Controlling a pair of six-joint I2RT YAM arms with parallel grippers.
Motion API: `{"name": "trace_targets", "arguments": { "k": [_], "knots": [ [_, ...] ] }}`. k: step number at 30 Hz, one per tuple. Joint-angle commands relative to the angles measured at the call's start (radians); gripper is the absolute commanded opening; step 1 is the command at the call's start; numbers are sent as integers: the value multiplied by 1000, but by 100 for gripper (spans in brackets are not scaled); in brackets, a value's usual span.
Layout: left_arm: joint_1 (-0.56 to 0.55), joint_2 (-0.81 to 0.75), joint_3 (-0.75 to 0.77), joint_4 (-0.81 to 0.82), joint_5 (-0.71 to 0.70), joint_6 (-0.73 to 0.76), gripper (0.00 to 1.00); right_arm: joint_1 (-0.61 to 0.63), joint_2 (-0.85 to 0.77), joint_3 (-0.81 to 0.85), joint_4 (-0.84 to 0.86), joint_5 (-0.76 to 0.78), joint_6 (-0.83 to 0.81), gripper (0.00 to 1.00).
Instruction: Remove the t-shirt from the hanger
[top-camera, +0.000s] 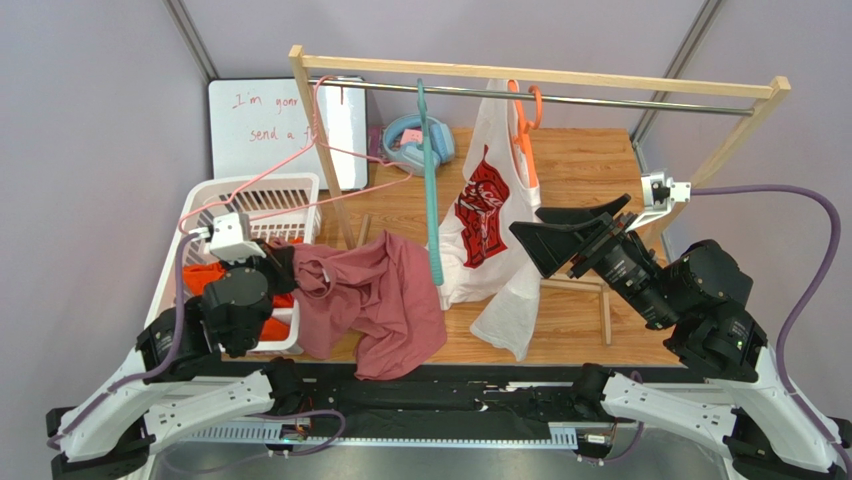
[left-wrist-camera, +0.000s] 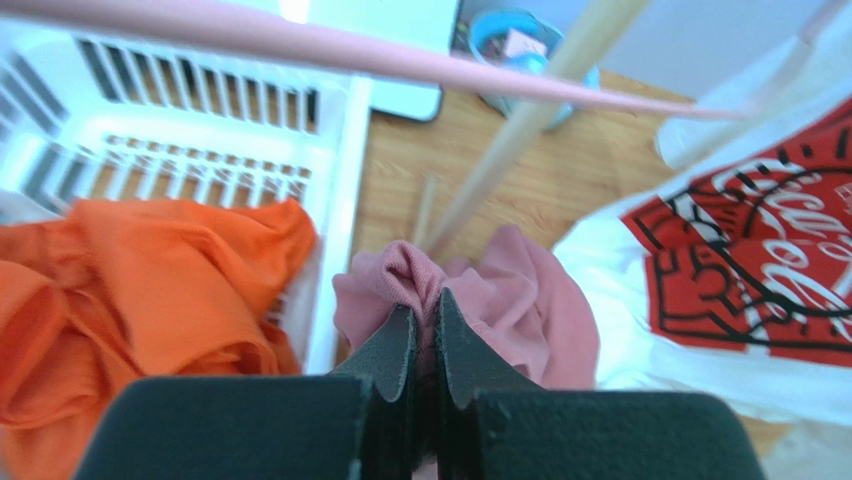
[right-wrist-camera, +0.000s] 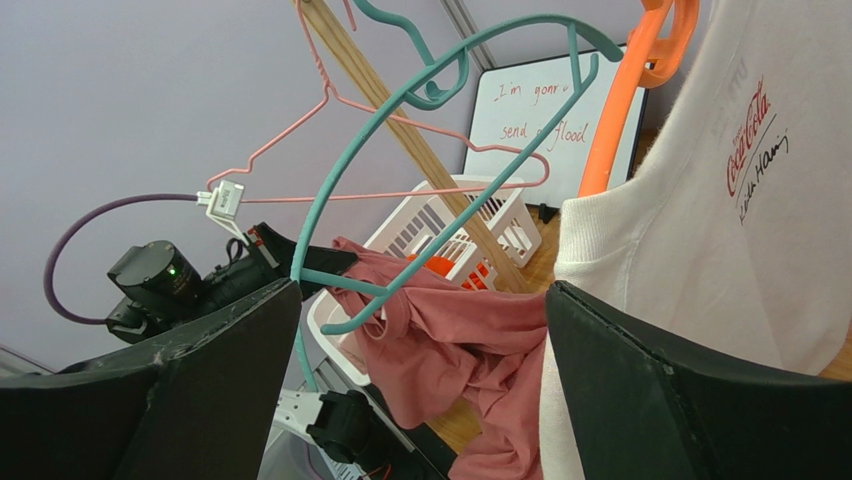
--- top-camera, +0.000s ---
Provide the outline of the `orange t shirt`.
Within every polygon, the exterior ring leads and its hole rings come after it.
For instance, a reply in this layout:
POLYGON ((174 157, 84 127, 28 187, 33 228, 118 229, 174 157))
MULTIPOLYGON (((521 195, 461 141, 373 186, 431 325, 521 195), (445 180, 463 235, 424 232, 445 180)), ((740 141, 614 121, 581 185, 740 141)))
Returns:
POLYGON ((267 279, 254 262, 190 264, 182 281, 200 303, 201 321, 214 342, 235 355, 265 349, 269 342, 297 338, 296 301, 290 294, 271 296, 267 279))

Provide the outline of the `pink t shirt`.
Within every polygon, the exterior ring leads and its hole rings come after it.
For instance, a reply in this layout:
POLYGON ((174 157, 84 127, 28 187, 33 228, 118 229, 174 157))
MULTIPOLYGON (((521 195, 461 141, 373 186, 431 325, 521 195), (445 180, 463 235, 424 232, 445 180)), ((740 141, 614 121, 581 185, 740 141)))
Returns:
POLYGON ((299 345, 328 360, 347 332, 360 333, 354 349, 360 380, 403 377, 447 341, 429 255, 416 242, 383 232, 352 250, 297 244, 293 268, 299 345))

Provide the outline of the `pink wire hanger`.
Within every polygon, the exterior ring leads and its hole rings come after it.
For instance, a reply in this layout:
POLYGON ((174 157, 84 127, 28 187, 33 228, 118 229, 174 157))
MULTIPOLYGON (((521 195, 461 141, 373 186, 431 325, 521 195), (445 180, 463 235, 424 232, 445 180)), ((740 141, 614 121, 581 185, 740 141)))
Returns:
MULTIPOLYGON (((334 75, 331 75, 331 76, 325 76, 325 77, 319 78, 320 81, 337 80, 337 79, 340 79, 340 80, 351 79, 351 80, 365 81, 360 77, 350 77, 350 76, 334 76, 334 75)), ((319 84, 318 86, 315 86, 313 88, 313 90, 316 94, 316 100, 317 100, 317 95, 319 93, 319 90, 323 86, 324 85, 319 84)), ((322 119, 322 115, 320 113, 318 105, 317 105, 317 114, 318 114, 318 117, 322 119)), ((309 141, 309 143, 316 138, 316 135, 312 131, 312 127, 315 124, 316 124, 316 122, 314 120, 312 120, 311 140, 309 141)), ((182 215, 180 217, 179 222, 178 222, 177 229, 184 234, 188 233, 189 231, 187 231, 184 228, 184 222, 187 219, 187 217, 194 215, 196 213, 202 212, 202 211, 206 210, 207 208, 209 208, 211 206, 225 205, 227 203, 232 202, 235 199, 237 193, 241 192, 242 190, 252 186, 254 183, 256 183, 256 182, 258 182, 258 181, 260 181, 260 180, 264 179, 265 177, 272 175, 272 174, 301 174, 301 173, 316 174, 319 177, 319 180, 320 180, 320 186, 319 187, 323 187, 325 190, 327 190, 329 192, 329 182, 327 181, 326 176, 323 173, 317 149, 314 145, 310 145, 309 143, 307 145, 305 145, 304 148, 299 150, 297 153, 285 158, 284 160, 278 162, 277 164, 273 165, 272 167, 268 168, 267 170, 263 171, 262 173, 254 175, 254 176, 249 175, 250 179, 246 183, 241 185, 240 187, 237 187, 237 189, 235 189, 233 191, 231 196, 226 201, 217 202, 217 203, 214 203, 214 204, 208 204, 208 205, 205 205, 204 207, 198 208, 197 210, 195 210, 191 213, 187 213, 187 214, 182 215)), ((384 160, 384 159, 382 159, 378 156, 370 156, 366 153, 362 157, 367 160, 367 164, 369 162, 374 162, 374 163, 376 163, 376 165, 378 165, 382 168, 397 167, 395 163, 393 163, 391 161, 386 161, 386 160, 384 160)), ((369 187, 367 185, 365 188, 363 188, 361 190, 350 190, 350 191, 344 191, 342 189, 341 190, 342 190, 342 193, 346 195, 346 197, 344 199, 344 201, 345 201, 346 199, 349 199, 349 198, 352 198, 352 197, 355 197, 355 196, 358 196, 358 195, 362 195, 362 194, 365 194, 365 193, 368 193, 368 192, 379 191, 379 190, 382 190, 382 189, 385 189, 385 188, 396 186, 396 185, 403 183, 403 182, 406 182, 406 181, 408 181, 412 178, 413 178, 413 174, 405 173, 404 177, 398 178, 398 179, 396 179, 396 180, 394 180, 390 183, 376 184, 372 187, 369 187)), ((291 211, 295 211, 299 208, 304 208, 304 207, 319 206, 319 205, 328 204, 329 203, 328 199, 321 200, 321 201, 315 201, 315 202, 310 203, 308 205, 304 205, 303 207, 296 207, 296 208, 293 208, 293 209, 285 210, 281 213, 289 213, 291 211)))

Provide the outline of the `teal plastic hanger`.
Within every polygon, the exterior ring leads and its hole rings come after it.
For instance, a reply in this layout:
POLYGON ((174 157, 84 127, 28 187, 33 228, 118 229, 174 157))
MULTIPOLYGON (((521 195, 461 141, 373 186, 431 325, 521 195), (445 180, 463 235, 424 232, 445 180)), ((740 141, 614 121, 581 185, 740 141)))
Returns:
POLYGON ((424 190, 426 202, 427 248, 431 278, 435 286, 444 283, 443 268, 440 257, 438 202, 436 163, 434 161, 431 143, 430 123, 425 100, 425 88, 421 79, 417 80, 417 107, 422 131, 422 147, 424 161, 424 190))

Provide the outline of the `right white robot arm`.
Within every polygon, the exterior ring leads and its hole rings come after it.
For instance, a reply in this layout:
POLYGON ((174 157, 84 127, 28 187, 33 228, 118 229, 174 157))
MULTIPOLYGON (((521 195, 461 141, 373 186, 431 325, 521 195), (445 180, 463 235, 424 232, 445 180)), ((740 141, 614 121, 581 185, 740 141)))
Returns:
POLYGON ((716 451, 746 479, 847 479, 851 424, 817 413, 795 391, 779 353, 749 314, 753 285, 712 240, 661 266, 638 228, 689 200, 672 187, 650 194, 639 215, 626 199, 593 208, 540 208, 510 229, 540 274, 596 273, 645 320, 669 330, 664 346, 690 372, 721 388, 729 406, 688 401, 587 363, 572 388, 583 415, 631 419, 716 451))

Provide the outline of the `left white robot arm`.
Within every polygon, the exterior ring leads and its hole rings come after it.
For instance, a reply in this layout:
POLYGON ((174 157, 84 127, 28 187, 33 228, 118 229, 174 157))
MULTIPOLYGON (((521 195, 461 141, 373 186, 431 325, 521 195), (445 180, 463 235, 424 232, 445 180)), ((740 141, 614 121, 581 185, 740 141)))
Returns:
POLYGON ((176 249, 174 306, 137 336, 118 370, 85 402, 47 413, 47 445, 57 453, 53 478, 119 479, 210 426, 243 416, 287 416, 305 404, 294 361, 281 357, 217 390, 163 400, 224 355, 240 358, 256 348, 275 296, 297 286, 294 248, 251 240, 247 258, 227 262, 221 279, 188 298, 181 261, 195 239, 184 237, 176 249))

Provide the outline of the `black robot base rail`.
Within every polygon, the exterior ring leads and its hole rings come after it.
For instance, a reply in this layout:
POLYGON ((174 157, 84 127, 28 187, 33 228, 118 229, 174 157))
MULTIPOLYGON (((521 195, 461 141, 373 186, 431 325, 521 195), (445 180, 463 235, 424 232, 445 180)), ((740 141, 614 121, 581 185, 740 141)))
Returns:
POLYGON ((313 436, 346 440, 542 440, 552 423, 642 422, 726 450, 737 409, 675 397, 671 405, 639 391, 623 373, 598 364, 580 367, 426 365, 396 380, 357 380, 344 364, 275 358, 255 368, 271 374, 270 415, 315 411, 313 436))

